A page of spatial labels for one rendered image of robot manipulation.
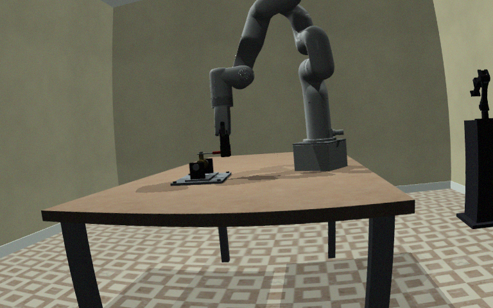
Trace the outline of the pipe valve with red-tipped lever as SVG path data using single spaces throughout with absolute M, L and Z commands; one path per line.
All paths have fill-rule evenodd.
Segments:
M 190 178 L 186 179 L 185 182 L 209 181 L 219 174 L 219 172 L 214 172 L 213 170 L 212 158 L 203 159 L 203 154 L 221 154 L 221 152 L 214 151 L 212 153 L 203 153 L 200 151 L 197 154 L 199 155 L 199 161 L 189 163 Z

